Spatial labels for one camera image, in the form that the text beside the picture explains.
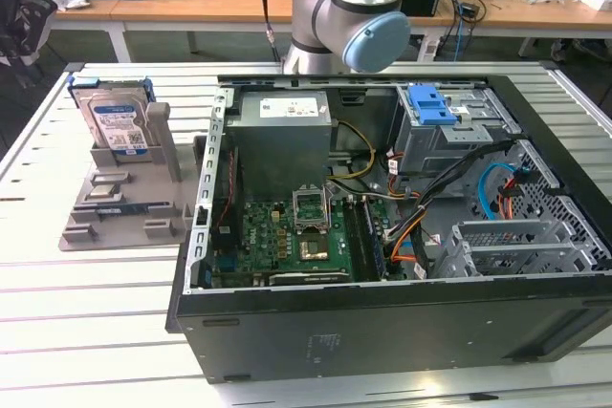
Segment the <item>blue drive bay latch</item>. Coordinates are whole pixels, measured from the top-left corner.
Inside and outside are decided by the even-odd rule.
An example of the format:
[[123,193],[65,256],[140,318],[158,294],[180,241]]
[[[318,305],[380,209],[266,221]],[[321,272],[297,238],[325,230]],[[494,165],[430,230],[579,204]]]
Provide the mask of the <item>blue drive bay latch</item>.
[[454,125],[457,122],[457,117],[450,112],[444,97],[434,86],[410,86],[408,99],[423,125]]

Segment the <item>white box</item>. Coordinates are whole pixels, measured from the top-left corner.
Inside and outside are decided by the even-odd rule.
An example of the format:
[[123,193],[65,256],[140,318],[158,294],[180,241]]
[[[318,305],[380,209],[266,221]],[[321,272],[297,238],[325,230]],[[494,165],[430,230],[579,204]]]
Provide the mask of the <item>white box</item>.
[[597,11],[612,11],[612,0],[580,0],[583,4],[588,5],[593,10]]

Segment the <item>hard drive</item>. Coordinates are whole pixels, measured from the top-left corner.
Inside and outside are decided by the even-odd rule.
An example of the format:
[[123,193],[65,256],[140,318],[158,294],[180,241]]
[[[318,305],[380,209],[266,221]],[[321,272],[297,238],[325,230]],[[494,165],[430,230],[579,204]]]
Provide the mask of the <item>hard drive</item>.
[[144,155],[159,141],[147,126],[146,107],[155,101],[153,85],[141,80],[74,78],[69,92],[83,114],[97,148],[115,155]]

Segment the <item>table leg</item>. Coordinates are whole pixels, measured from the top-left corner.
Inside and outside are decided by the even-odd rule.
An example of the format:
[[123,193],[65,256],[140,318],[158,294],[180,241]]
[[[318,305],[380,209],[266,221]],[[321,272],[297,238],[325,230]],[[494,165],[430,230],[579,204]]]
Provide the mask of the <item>table leg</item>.
[[132,62],[129,49],[127,48],[127,42],[125,41],[125,26],[123,23],[114,21],[110,23],[105,30],[111,37],[111,43],[113,44],[113,50],[115,50],[117,62]]
[[433,61],[438,53],[438,44],[442,35],[439,32],[426,32],[419,49],[418,62]]
[[523,43],[520,44],[520,48],[518,49],[518,55],[520,57],[526,57],[529,50],[534,46],[536,40],[533,37],[527,37],[523,40]]
[[187,43],[189,44],[189,52],[191,54],[196,54],[199,52],[198,41],[195,38],[195,32],[187,33]]

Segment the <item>floor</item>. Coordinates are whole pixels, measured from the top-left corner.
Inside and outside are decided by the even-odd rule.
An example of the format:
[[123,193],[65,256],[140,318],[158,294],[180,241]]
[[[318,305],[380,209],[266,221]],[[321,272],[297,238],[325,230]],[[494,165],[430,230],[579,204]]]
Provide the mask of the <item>floor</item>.
[[[191,54],[184,32],[129,32],[128,43],[135,61],[138,62],[185,62],[185,61],[270,61],[271,52],[261,33],[198,33],[201,51]],[[281,54],[290,46],[291,37],[286,33],[277,35],[276,43]],[[517,55],[521,39],[476,37],[462,60],[508,61],[520,60]],[[549,59],[550,40],[541,40],[531,51],[530,59]],[[0,158],[26,125],[30,116],[57,77],[66,62],[115,62],[115,55],[108,36],[103,32],[52,32],[48,44],[41,50],[38,60],[42,78],[30,89],[23,90],[14,80],[9,69],[0,66]],[[401,60],[414,60],[418,42],[413,40]],[[440,60],[452,60],[452,39],[445,50],[439,53]],[[570,51],[562,70],[591,97],[599,102],[611,80],[612,67],[594,58]],[[603,110],[612,113],[612,94],[603,102]]]

